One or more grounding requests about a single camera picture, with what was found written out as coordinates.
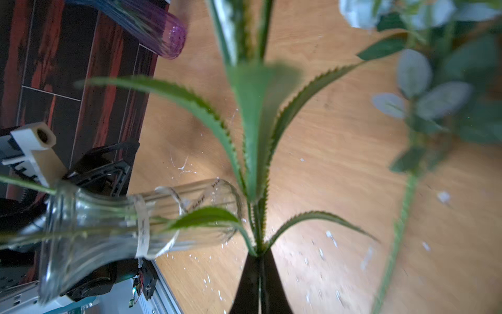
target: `eucalyptus stem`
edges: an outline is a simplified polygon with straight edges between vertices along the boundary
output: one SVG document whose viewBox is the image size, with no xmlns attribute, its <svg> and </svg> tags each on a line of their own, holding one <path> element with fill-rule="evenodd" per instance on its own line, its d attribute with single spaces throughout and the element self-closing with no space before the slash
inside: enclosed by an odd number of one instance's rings
<svg viewBox="0 0 502 314">
<path fill-rule="evenodd" d="M 1 175 L 0 174 L 0 182 L 7 183 L 7 184 L 14 184 L 14 185 L 17 185 L 17 186 L 20 186 L 20 187 L 29 188 L 31 190 L 35 190 L 35 191 L 42 192 L 42 193 L 47 193 L 47 194 L 50 194 L 50 195 L 56 194 L 56 190 L 54 190 L 52 188 L 45 187 L 45 186 L 42 186 L 40 184 L 36 184 L 36 183 L 29 182 L 29 181 L 26 181 L 26 180 L 22 180 L 22 179 L 19 179 L 19 178 L 9 177 L 9 176 L 6 176 L 6 175 Z"/>
<path fill-rule="evenodd" d="M 417 189 L 419 181 L 419 175 L 417 170 L 413 170 L 408 177 L 406 183 L 406 192 L 403 200 L 403 207 L 401 208 L 401 216 L 399 220 L 394 224 L 394 243 L 392 244 L 392 250 L 387 259 L 387 266 L 385 269 L 385 274 L 380 284 L 380 288 L 373 302 L 373 308 L 371 314 L 379 314 L 384 304 L 385 295 L 391 283 L 392 274 L 394 272 L 394 267 L 396 265 L 396 259 L 398 257 L 399 248 L 401 246 L 401 240 L 406 228 L 406 223 L 408 222 L 408 217 L 410 216 L 410 207 L 413 202 L 413 197 L 415 195 L 415 190 Z"/>
</svg>

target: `clear glass bottle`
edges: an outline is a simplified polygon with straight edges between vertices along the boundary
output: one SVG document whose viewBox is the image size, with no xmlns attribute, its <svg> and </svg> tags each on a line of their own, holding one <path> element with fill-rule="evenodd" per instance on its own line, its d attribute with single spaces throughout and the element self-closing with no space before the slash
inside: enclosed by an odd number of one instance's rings
<svg viewBox="0 0 502 314">
<path fill-rule="evenodd" d="M 138 204 L 143 204 L 149 216 L 149 241 L 147 249 L 143 247 L 143 257 L 148 259 L 167 251 L 224 243 L 235 233 L 229 227 L 168 231 L 168 220 L 210 205 L 224 208 L 239 219 L 242 213 L 237 190 L 221 179 L 172 189 L 160 187 L 149 193 L 118 198 L 95 195 L 62 181 L 48 205 L 47 239 L 42 242 L 40 259 L 42 304 L 102 265 L 140 257 L 139 238 L 145 237 L 139 234 L 145 229 L 139 228 L 142 219 Z"/>
</svg>

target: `wooden surface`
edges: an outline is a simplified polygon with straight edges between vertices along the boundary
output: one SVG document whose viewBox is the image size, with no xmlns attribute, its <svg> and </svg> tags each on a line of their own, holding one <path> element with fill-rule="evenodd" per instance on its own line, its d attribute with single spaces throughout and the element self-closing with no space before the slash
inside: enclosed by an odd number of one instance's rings
<svg viewBox="0 0 502 314">
<path fill-rule="evenodd" d="M 337 5 L 333 0 L 277 1 L 268 59 L 296 64 L 305 82 L 356 62 L 355 53 L 379 34 L 351 29 Z M 204 2 L 175 1 L 170 12 L 188 23 L 189 36 L 178 59 L 159 59 L 155 76 L 187 85 L 210 101 L 240 147 L 240 117 Z M 274 157 L 268 236 L 294 214 L 328 210 L 381 240 L 319 221 L 285 233 L 273 253 L 295 313 L 369 313 L 405 182 L 387 169 L 405 148 L 405 125 L 370 103 L 377 92 L 396 91 L 395 66 L 396 57 L 365 64 L 321 91 L 291 124 Z M 235 182 L 210 131 L 156 96 L 150 97 L 140 142 L 131 192 L 216 176 Z M 500 147 L 459 144 L 421 182 L 383 313 L 495 313 L 502 308 L 501 160 Z M 438 201 L 441 191 L 451 195 L 449 204 Z M 224 313 L 245 256 L 236 236 L 223 248 L 177 252 L 157 261 L 185 313 Z"/>
</svg>

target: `green plant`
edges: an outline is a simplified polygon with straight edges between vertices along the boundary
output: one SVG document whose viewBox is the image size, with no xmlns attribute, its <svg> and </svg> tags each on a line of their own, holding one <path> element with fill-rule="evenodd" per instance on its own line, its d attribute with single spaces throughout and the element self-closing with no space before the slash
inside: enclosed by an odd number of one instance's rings
<svg viewBox="0 0 502 314">
<path fill-rule="evenodd" d="M 456 139 L 478 144 L 502 141 L 502 100 L 488 94 L 499 66 L 496 34 L 500 33 L 500 23 L 467 36 L 475 29 L 476 21 L 463 21 L 466 10 L 456 11 L 450 0 L 437 3 L 452 8 L 451 15 L 419 30 L 411 23 L 417 15 L 412 11 L 426 14 L 427 9 L 431 15 L 437 9 L 435 5 L 420 3 L 411 8 L 413 4 L 404 2 L 402 7 L 395 6 L 393 12 L 380 16 L 376 29 L 405 32 L 386 37 L 358 54 L 368 61 L 401 51 L 397 83 L 408 101 L 405 106 L 405 101 L 392 93 L 373 97 L 378 110 L 408 125 L 409 147 L 390 165 L 392 172 L 407 174 L 408 181 L 372 314 L 380 313 L 382 308 L 420 179 L 447 158 Z M 463 6 L 470 4 L 459 2 L 459 8 Z M 478 21 L 492 18 L 486 13 L 491 12 L 488 9 L 483 9 L 483 15 L 475 8 L 469 9 L 471 16 L 478 14 Z"/>
</svg>

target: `blurry white flower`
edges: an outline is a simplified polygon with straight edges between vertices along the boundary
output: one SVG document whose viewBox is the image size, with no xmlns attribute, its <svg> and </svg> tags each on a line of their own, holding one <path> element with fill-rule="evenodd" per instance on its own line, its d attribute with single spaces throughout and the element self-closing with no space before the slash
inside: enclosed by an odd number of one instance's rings
<svg viewBox="0 0 502 314">
<path fill-rule="evenodd" d="M 376 16 L 373 16 L 373 4 L 374 0 L 340 0 L 340 13 L 352 27 L 371 29 L 380 16 L 391 10 L 392 0 L 382 0 Z"/>
<path fill-rule="evenodd" d="M 495 10 L 484 3 L 464 4 L 456 13 L 457 21 L 488 21 L 502 14 L 502 10 Z"/>
<path fill-rule="evenodd" d="M 407 1 L 408 4 L 414 4 L 417 1 Z M 455 3 L 452 0 L 437 0 L 430 5 L 422 5 L 418 13 L 411 17 L 411 24 L 416 31 L 421 31 L 427 28 L 427 10 L 431 7 L 431 27 L 439 27 L 446 24 L 453 13 L 457 10 Z"/>
</svg>

